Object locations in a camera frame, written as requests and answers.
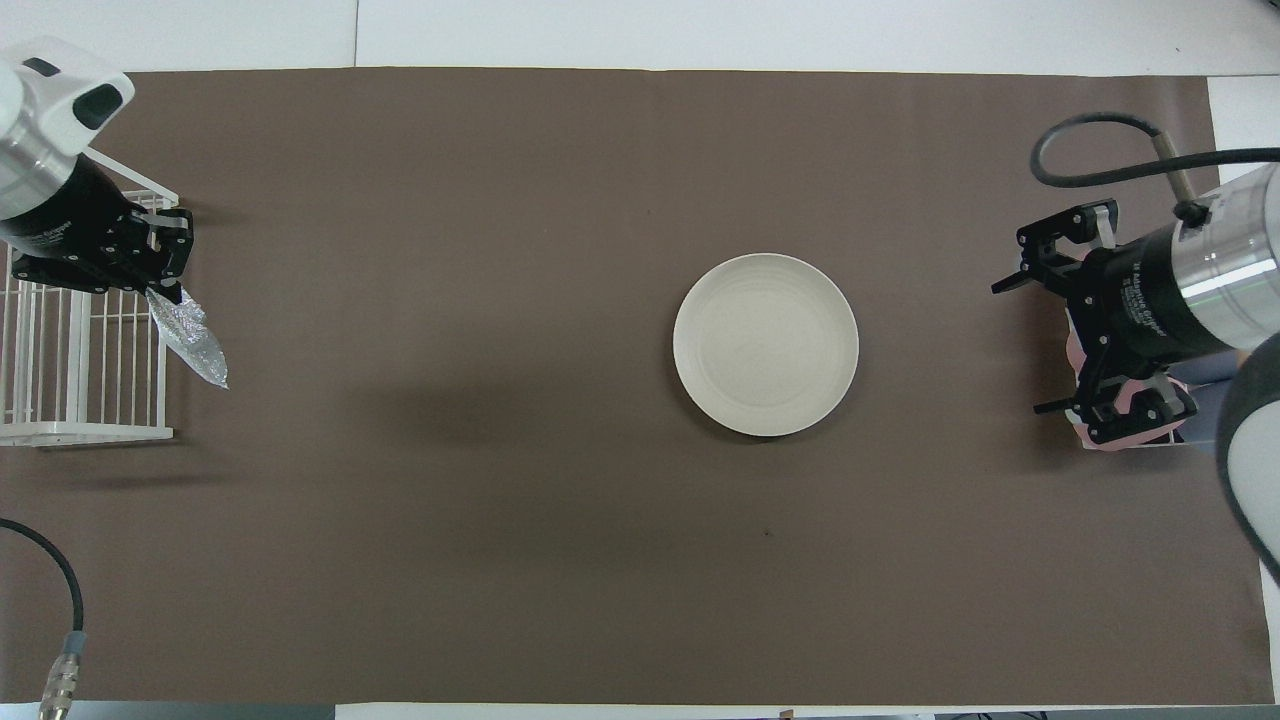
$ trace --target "brown mat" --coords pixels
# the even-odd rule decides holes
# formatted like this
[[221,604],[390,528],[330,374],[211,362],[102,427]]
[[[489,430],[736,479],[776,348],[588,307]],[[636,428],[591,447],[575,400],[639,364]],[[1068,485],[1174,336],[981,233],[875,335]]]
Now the brown mat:
[[[1212,145],[1199,78],[343,69],[138,76],[101,149],[183,193],[232,392],[180,439],[0,452],[87,600],[83,697],[1270,702],[1257,561],[1210,459],[1082,451],[1062,311],[992,297],[1066,192],[1027,152],[1119,109]],[[1089,131],[1068,169],[1147,158]],[[1071,158],[1071,147],[1078,156]],[[1213,173],[1197,176],[1212,187]],[[815,428],[714,425],[669,336],[717,263],[847,295]],[[3,700],[67,615],[4,552]]]

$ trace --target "ceramic plate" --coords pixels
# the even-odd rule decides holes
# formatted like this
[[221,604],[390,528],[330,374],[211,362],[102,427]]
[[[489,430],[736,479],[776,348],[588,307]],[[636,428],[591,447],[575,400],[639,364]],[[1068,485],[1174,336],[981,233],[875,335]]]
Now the ceramic plate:
[[694,283],[676,315],[676,370],[694,402],[740,433],[776,437],[827,416],[858,368],[858,324],[813,265],[762,252]]

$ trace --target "pink cloth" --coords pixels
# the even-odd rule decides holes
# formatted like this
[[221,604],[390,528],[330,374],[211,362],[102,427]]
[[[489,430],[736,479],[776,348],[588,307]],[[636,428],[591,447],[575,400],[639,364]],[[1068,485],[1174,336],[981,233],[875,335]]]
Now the pink cloth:
[[[1080,338],[1075,334],[1075,325],[1071,324],[1070,320],[1068,320],[1068,325],[1071,328],[1071,332],[1066,336],[1066,361],[1071,364],[1071,369],[1075,370],[1075,377],[1079,378],[1080,368],[1084,366],[1084,348],[1080,347]],[[1169,382],[1181,387],[1183,389],[1187,388],[1187,386],[1172,378],[1170,378]],[[1121,386],[1120,392],[1116,395],[1116,410],[1120,413],[1128,413],[1130,405],[1133,404],[1133,396],[1137,392],[1142,391],[1143,388],[1144,386],[1138,380],[1129,380],[1124,386]],[[1144,442],[1156,439],[1158,437],[1167,436],[1174,430],[1174,428],[1181,425],[1185,421],[1187,420],[1178,420],[1167,425],[1155,428],[1152,430],[1138,433],[1135,436],[1129,436],[1126,438],[1114,439],[1111,442],[1105,442],[1102,445],[1098,445],[1089,439],[1088,425],[1083,423],[1073,423],[1071,427],[1075,428],[1075,434],[1080,436],[1080,442],[1084,443],[1084,447],[1089,450],[1102,450],[1105,452],[1111,452],[1115,450],[1125,450],[1129,447],[1134,447],[1137,445],[1142,445]]]

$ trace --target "dish rack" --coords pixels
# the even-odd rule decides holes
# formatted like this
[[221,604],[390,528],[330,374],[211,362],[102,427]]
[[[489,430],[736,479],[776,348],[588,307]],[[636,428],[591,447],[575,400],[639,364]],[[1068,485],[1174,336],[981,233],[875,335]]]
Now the dish rack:
[[[99,165],[141,190],[124,192],[148,211],[178,196],[93,150]],[[0,296],[0,446],[157,441],[165,424],[166,347],[137,292],[105,295],[13,277],[4,246]]]

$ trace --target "aluminum foil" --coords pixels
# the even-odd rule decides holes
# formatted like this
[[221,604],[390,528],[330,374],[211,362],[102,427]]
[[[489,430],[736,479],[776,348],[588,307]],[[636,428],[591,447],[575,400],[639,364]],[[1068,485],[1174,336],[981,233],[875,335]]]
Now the aluminum foil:
[[165,345],[178,354],[197,375],[210,384],[227,389],[227,356],[214,333],[205,324],[205,311],[182,291],[182,302],[174,305],[166,297],[147,290],[151,318]]

